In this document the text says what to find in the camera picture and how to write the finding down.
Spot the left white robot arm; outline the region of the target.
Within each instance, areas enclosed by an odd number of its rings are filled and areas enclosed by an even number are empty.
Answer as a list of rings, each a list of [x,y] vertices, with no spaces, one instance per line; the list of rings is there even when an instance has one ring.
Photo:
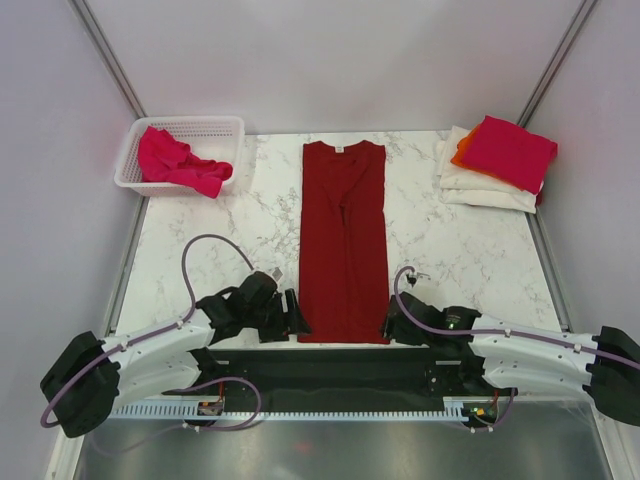
[[[138,400],[192,388],[211,392],[220,371],[207,361],[209,347],[245,328],[262,343],[312,332],[294,290],[280,292],[272,276],[254,271],[240,286],[194,300],[180,319],[117,337],[90,331],[74,337],[40,382],[49,403],[41,423],[77,438]]]

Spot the dark red t shirt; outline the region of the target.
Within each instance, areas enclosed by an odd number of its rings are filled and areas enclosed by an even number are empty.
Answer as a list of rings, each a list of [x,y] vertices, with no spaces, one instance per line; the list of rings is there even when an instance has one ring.
[[[382,344],[389,273],[386,149],[322,141],[302,153],[299,302],[306,343]]]

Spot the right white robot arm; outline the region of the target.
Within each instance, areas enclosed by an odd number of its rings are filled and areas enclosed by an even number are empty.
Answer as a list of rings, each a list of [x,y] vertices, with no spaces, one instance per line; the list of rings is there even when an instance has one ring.
[[[469,393],[493,388],[588,398],[613,420],[639,423],[639,345],[618,328],[597,334],[527,328],[466,307],[439,310],[402,292],[391,297],[382,332],[459,361],[458,381]]]

